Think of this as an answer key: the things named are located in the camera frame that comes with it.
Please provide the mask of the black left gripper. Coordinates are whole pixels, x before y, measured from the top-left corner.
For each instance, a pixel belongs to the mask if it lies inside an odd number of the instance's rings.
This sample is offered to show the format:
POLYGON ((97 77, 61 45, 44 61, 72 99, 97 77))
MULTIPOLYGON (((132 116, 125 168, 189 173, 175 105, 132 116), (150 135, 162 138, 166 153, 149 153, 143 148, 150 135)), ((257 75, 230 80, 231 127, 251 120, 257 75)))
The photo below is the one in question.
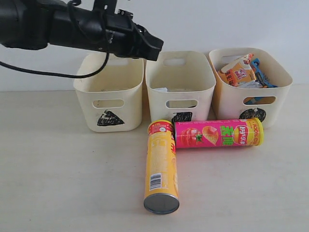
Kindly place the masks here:
POLYGON ((144 58, 157 61, 164 41, 153 36, 145 28, 133 22, 133 13, 119 10, 109 14, 98 12, 103 38, 100 52, 109 52, 121 58, 144 58))

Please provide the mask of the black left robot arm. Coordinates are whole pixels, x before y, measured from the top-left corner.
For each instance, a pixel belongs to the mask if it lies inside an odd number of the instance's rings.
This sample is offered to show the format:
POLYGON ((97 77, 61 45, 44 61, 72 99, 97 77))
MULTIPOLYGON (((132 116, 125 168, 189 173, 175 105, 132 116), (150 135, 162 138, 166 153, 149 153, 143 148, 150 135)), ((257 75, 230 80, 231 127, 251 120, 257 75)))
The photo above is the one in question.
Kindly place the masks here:
POLYGON ((116 10, 115 0, 96 0, 92 10, 71 0, 2 0, 0 43, 7 48, 41 50, 49 44, 156 61, 164 42, 116 10))

